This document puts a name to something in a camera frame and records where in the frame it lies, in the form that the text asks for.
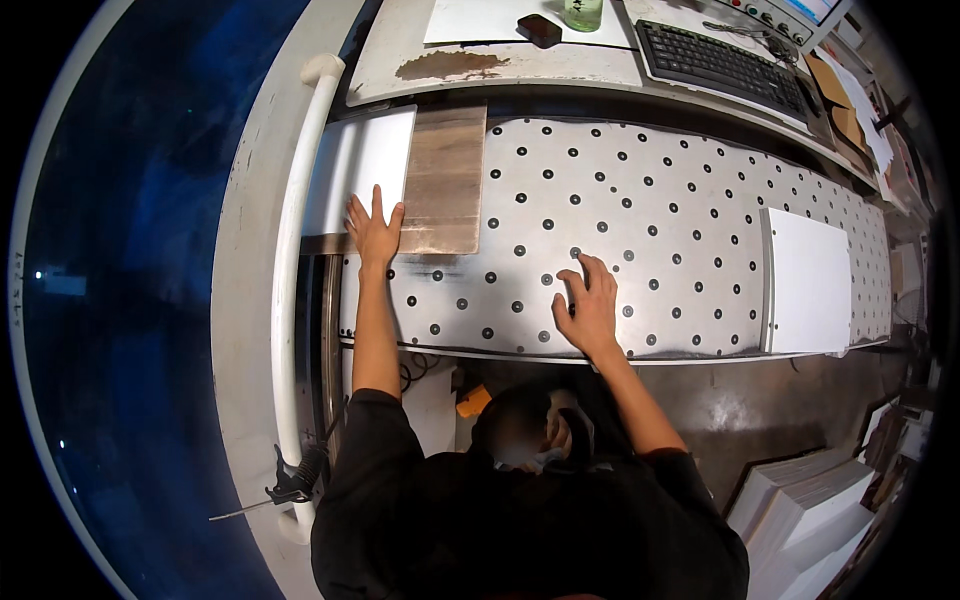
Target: bottle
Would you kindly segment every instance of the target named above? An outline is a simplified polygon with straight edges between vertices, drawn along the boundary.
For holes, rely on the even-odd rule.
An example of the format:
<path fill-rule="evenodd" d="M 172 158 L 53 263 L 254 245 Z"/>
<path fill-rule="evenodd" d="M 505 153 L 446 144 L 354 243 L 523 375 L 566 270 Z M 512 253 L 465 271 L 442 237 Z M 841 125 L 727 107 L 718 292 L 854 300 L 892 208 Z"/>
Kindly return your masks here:
<path fill-rule="evenodd" d="M 578 32 L 600 29 L 603 0 L 564 0 L 564 23 Z"/>

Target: white board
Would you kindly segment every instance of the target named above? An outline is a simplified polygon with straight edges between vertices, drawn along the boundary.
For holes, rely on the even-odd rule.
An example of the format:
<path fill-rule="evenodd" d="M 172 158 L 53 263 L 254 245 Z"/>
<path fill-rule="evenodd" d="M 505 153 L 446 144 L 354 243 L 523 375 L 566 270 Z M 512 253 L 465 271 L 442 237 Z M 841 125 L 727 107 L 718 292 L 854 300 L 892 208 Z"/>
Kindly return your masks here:
<path fill-rule="evenodd" d="M 763 244 L 772 261 L 768 348 L 843 351 L 852 318 L 847 233 L 783 210 L 763 213 Z"/>
<path fill-rule="evenodd" d="M 423 43 L 523 40 L 516 32 L 516 22 L 535 13 L 559 25 L 565 43 L 637 48 L 633 26 L 622 3 L 604 0 L 603 4 L 600 29 L 584 33 L 564 24 L 563 0 L 437 0 Z"/>
<path fill-rule="evenodd" d="M 346 233 L 350 194 L 370 214 L 375 183 L 383 194 L 383 219 L 390 223 L 394 206 L 403 200 L 416 118 L 417 107 L 409 106 L 326 126 L 306 196 L 302 235 Z"/>

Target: desk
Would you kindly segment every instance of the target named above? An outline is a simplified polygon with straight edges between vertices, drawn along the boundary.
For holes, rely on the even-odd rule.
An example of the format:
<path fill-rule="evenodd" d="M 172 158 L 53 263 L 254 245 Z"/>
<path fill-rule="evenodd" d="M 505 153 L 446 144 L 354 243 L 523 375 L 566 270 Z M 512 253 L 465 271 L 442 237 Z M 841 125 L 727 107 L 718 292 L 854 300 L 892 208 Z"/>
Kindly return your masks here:
<path fill-rule="evenodd" d="M 712 93 L 651 80 L 636 51 L 562 43 L 548 50 L 531 43 L 424 47 L 423 35 L 433 4 L 433 0 L 384 0 L 349 83 L 348 106 L 480 85 L 558 84 L 629 91 L 722 112 L 761 126 L 806 147 L 878 191 L 874 177 L 854 168 L 815 137 L 766 112 Z M 626 0 L 624 6 L 631 18 L 681 18 L 689 20 L 690 27 L 704 19 L 690 8 L 653 0 Z M 766 53 L 752 39 L 704 32 L 758 54 Z"/>

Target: white paper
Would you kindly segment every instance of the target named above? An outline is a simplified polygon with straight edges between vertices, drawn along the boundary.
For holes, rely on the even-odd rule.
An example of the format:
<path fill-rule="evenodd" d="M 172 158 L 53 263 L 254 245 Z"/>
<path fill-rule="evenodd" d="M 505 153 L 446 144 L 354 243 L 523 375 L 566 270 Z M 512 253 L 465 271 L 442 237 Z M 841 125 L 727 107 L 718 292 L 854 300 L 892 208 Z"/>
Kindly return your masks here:
<path fill-rule="evenodd" d="M 390 223 L 394 206 L 403 200 L 416 118 L 417 107 L 409 106 L 326 126 L 306 196 L 302 235 L 346 233 L 350 194 L 372 214 L 375 183 L 383 197 L 383 220 Z"/>
<path fill-rule="evenodd" d="M 890 161 L 894 159 L 894 150 L 890 147 L 887 134 L 883 131 L 878 132 L 874 127 L 874 123 L 879 121 L 880 117 L 876 114 L 867 92 L 860 86 L 860 82 L 856 80 L 853 73 L 834 60 L 830 54 L 817 51 L 817 58 L 833 69 L 833 73 L 840 81 L 840 85 L 843 86 L 843 90 L 847 92 L 847 97 L 850 98 L 854 112 L 856 112 L 856 122 L 860 124 L 860 129 L 863 130 L 867 145 L 874 151 L 876 166 L 880 173 L 885 173 Z"/>
<path fill-rule="evenodd" d="M 563 0 L 437 0 L 423 43 L 525 41 L 516 32 L 516 22 L 528 14 L 539 14 L 564 30 L 565 43 L 637 48 L 633 25 L 623 3 L 604 0 L 603 4 L 600 29 L 584 33 L 564 24 Z"/>

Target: right hand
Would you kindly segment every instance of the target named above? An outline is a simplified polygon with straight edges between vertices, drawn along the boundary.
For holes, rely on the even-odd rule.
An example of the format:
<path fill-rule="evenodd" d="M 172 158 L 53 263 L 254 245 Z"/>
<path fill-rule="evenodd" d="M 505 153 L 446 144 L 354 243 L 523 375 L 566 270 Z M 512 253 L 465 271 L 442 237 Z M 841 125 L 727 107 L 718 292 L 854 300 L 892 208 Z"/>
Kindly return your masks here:
<path fill-rule="evenodd" d="M 616 280 L 607 265 L 582 252 L 577 256 L 587 271 L 589 288 L 579 273 L 563 269 L 557 279 L 570 286 L 575 305 L 574 316 L 567 311 L 563 294 L 553 297 L 553 317 L 557 328 L 570 344 L 596 361 L 610 352 L 623 354 L 616 342 Z"/>

